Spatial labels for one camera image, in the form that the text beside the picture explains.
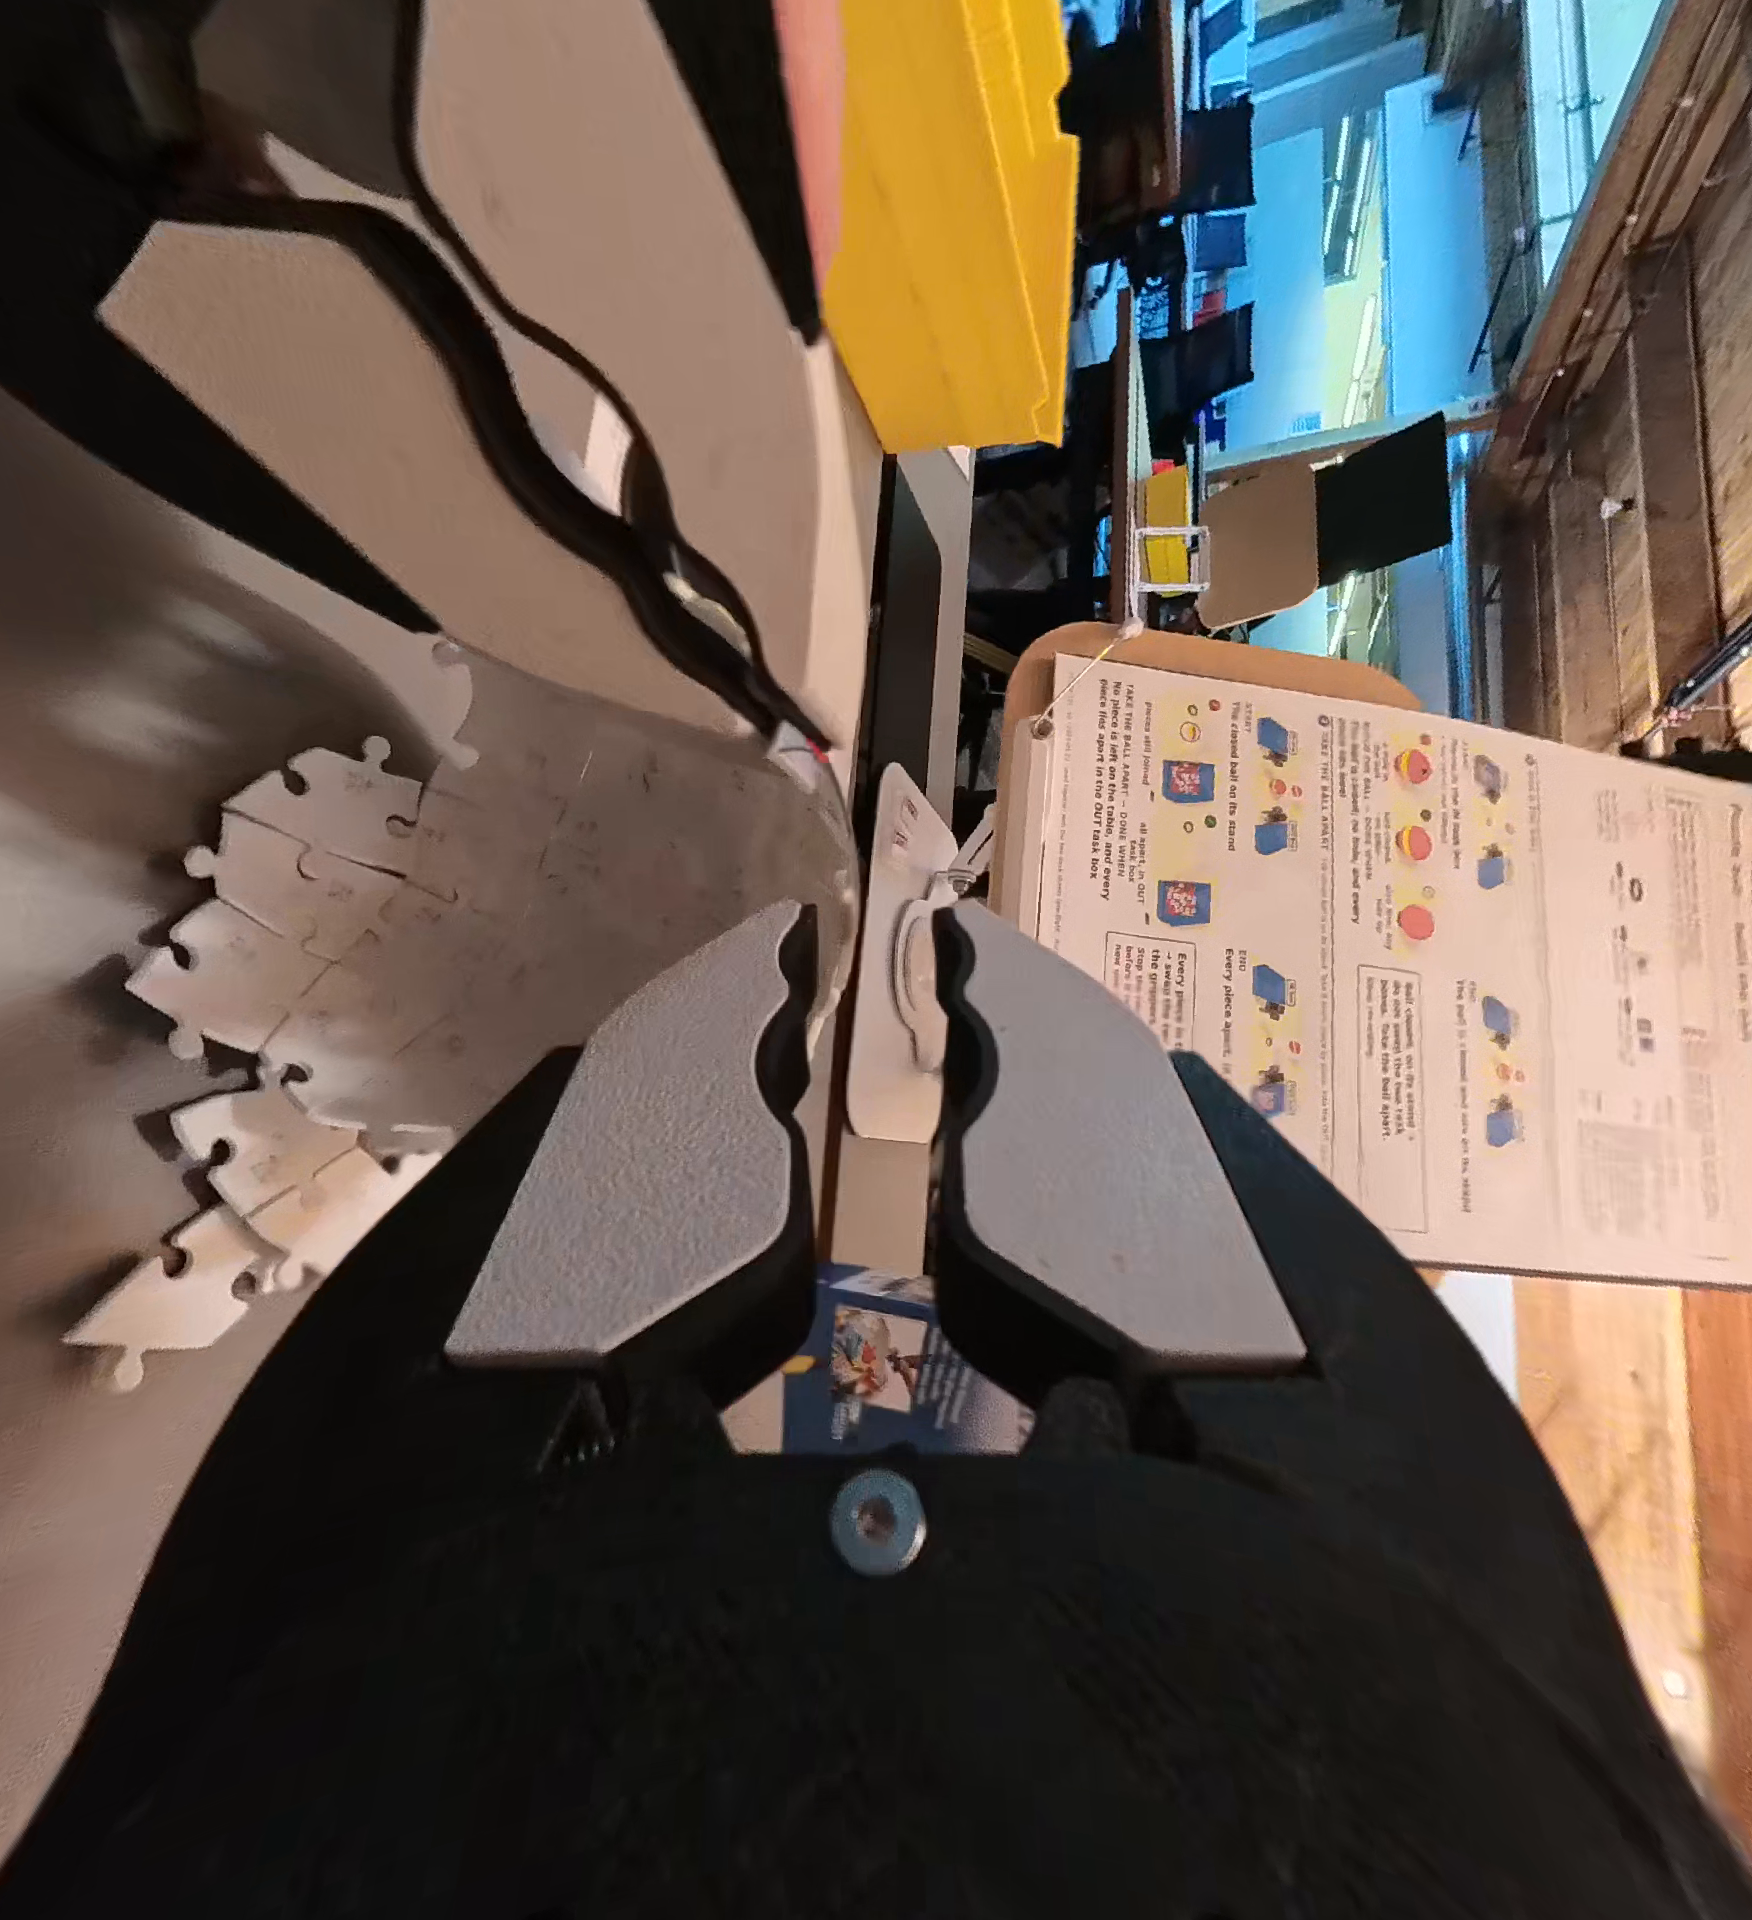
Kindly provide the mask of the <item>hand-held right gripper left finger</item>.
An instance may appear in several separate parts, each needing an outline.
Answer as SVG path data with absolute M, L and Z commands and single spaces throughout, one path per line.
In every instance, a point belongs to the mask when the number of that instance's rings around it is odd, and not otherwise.
M 817 1214 L 796 1108 L 820 915 L 776 898 L 613 1009 L 527 1164 L 448 1359 L 749 1396 L 809 1337 Z

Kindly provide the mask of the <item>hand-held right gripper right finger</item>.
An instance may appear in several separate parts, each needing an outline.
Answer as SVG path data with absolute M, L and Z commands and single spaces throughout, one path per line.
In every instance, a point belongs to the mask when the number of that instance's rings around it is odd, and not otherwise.
M 1173 1053 L 987 906 L 934 915 L 947 1019 L 934 1280 L 941 1330 L 1036 1408 L 1071 1378 L 1287 1377 L 1307 1359 Z

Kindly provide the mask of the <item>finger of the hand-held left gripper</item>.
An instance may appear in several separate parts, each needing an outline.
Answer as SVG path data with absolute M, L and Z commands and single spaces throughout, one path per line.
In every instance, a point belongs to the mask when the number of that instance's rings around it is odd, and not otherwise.
M 668 512 L 776 684 L 857 743 L 857 393 L 806 340 L 645 2 L 415 2 L 424 211 L 598 386 L 584 471 Z
M 405 219 L 200 199 L 145 229 L 96 316 L 445 638 L 675 726 L 806 731 L 749 609 L 739 643 L 708 626 L 671 589 L 687 542 L 549 457 L 479 300 Z

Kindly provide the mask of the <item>partly built puzzle ball shell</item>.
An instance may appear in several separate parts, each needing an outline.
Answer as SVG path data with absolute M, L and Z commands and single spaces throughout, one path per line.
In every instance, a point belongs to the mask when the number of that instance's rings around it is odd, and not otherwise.
M 810 1024 L 839 997 L 860 859 L 830 753 L 441 674 L 472 696 L 426 778 L 381 736 L 253 778 L 128 975 L 179 1058 L 230 1050 L 249 1084 L 169 1117 L 210 1204 L 65 1330 L 118 1390 L 321 1283 L 543 1056 L 762 906 L 817 909 Z

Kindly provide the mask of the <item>puzzle ball box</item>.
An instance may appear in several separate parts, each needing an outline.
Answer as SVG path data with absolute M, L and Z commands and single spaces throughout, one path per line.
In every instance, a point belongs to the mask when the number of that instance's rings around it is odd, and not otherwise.
M 872 1266 L 820 1268 L 779 1387 L 783 1450 L 799 1457 L 1009 1457 L 1034 1431 L 1034 1410 L 947 1340 L 934 1283 Z

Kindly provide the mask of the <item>white tray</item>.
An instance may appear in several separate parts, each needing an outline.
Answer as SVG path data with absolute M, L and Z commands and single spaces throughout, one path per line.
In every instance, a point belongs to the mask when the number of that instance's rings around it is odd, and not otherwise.
M 860 1138 L 937 1135 L 950 1030 L 937 992 L 937 915 L 981 895 L 992 814 L 987 804 L 960 841 L 899 761 L 880 775 L 845 1095 Z

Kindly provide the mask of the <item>yellow plastic bin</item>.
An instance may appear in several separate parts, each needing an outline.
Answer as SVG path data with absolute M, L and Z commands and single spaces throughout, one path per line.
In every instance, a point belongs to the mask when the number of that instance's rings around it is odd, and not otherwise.
M 1059 2 L 842 2 L 823 318 L 889 453 L 1062 444 L 1082 144 Z

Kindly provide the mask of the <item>printed task sheet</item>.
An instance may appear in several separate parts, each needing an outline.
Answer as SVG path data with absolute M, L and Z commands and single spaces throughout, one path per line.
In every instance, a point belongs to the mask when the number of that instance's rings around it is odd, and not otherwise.
M 1748 788 L 1428 713 L 1456 950 L 1420 1266 L 1752 1290 Z

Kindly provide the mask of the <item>beige flat panel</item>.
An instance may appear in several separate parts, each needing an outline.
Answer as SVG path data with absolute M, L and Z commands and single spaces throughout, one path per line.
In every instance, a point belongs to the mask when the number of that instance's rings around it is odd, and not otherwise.
M 1291 610 L 1319 589 L 1317 470 L 1288 457 L 1209 491 L 1201 529 L 1209 583 L 1197 595 L 1209 630 Z

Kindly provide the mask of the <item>black flat panel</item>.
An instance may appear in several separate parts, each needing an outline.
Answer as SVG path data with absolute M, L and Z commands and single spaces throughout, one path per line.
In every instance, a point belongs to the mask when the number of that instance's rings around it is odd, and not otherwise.
M 1317 467 L 1314 490 L 1324 589 L 1440 551 L 1455 541 L 1446 413 Z

